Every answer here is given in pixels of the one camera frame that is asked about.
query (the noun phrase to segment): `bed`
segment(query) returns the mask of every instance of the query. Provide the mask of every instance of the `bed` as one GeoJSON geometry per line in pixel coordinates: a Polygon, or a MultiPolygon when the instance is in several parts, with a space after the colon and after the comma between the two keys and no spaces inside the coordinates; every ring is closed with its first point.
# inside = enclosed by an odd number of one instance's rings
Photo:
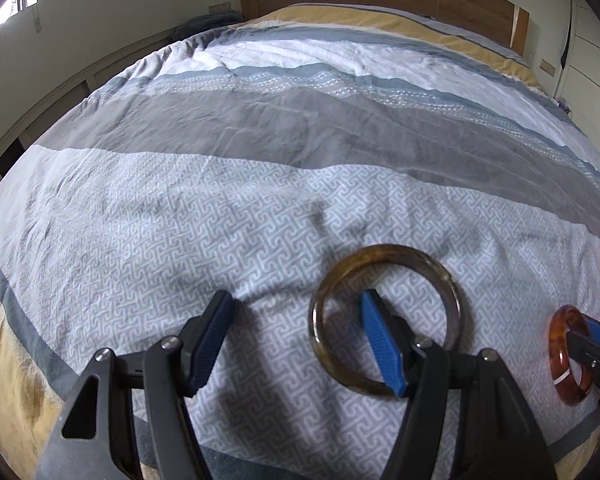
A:
{"type": "MultiPolygon", "coordinates": [[[[113,78],[1,181],[0,453],[32,478],[95,349],[144,350],[224,288],[241,308],[190,405],[214,478],[378,478],[405,404],[333,381],[306,313],[338,259],[393,243],[449,269],[469,307],[461,349],[498,350],[558,477],[573,478],[600,412],[593,394],[560,403],[546,333],[567,303],[600,320],[600,153],[524,63],[528,14],[505,0],[242,8],[251,21],[113,78]]],[[[435,291],[403,269],[344,287],[328,330],[377,378],[352,307],[371,285],[436,341],[445,323],[435,291]]],[[[134,412],[155,478],[141,392],[134,412]]],[[[447,413],[436,479],[453,395],[447,413]]]]}

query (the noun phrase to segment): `metal screw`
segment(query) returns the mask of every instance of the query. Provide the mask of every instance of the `metal screw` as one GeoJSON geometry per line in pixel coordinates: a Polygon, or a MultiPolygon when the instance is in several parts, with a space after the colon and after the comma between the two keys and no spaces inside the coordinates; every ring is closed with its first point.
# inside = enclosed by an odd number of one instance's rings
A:
{"type": "Polygon", "coordinates": [[[101,348],[95,353],[94,357],[97,362],[101,363],[102,361],[106,361],[107,359],[109,359],[111,357],[111,354],[111,348],[101,348]]]}
{"type": "Polygon", "coordinates": [[[492,348],[486,348],[482,351],[482,358],[485,361],[493,363],[498,360],[498,353],[492,348]]]}
{"type": "Polygon", "coordinates": [[[179,344],[180,340],[174,335],[168,335],[162,341],[160,341],[160,346],[165,350],[168,350],[169,348],[174,348],[174,346],[177,346],[179,344]]]}
{"type": "Polygon", "coordinates": [[[417,335],[413,342],[416,343],[418,348],[430,348],[433,345],[433,341],[423,335],[417,335]]]}

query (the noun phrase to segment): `translucent ring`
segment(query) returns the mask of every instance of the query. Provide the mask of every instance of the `translucent ring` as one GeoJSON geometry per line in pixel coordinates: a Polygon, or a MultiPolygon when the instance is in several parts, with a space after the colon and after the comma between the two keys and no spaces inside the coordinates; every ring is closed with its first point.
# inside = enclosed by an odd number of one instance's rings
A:
{"type": "Polygon", "coordinates": [[[462,300],[458,286],[448,270],[437,260],[411,247],[381,244],[362,248],[335,264],[315,291],[309,305],[309,336],[314,353],[327,373],[354,392],[372,396],[392,396],[394,392],[384,383],[371,380],[351,370],[331,351],[324,329],[324,303],[336,286],[348,276],[375,264],[396,264],[414,270],[436,289],[446,313],[446,350],[458,347],[462,332],[462,300]]]}
{"type": "Polygon", "coordinates": [[[567,350],[567,327],[578,334],[589,336],[589,328],[583,315],[572,305],[561,307],[551,318],[549,368],[560,400],[568,406],[575,406],[589,395],[594,376],[591,370],[582,367],[580,384],[573,377],[567,350]]]}

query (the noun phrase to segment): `wall outlet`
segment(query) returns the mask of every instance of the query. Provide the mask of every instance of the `wall outlet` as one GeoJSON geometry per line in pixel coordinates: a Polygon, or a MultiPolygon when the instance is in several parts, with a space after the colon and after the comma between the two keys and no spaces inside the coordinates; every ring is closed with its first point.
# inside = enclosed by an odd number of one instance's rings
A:
{"type": "Polygon", "coordinates": [[[549,63],[547,60],[543,59],[540,62],[540,70],[544,70],[545,72],[548,73],[548,75],[550,75],[551,77],[553,77],[555,75],[555,66],[553,66],[551,63],[549,63]]]}
{"type": "Polygon", "coordinates": [[[216,12],[225,12],[231,10],[231,2],[223,2],[221,4],[209,5],[209,14],[215,14],[216,12]]]}

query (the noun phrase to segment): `white cabinet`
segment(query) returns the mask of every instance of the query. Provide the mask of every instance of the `white cabinet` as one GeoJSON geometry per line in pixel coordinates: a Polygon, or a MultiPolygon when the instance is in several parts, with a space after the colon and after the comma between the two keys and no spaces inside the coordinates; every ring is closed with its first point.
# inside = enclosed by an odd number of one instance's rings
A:
{"type": "Polygon", "coordinates": [[[600,21],[584,0],[574,0],[570,52],[558,95],[600,150],[600,21]]]}

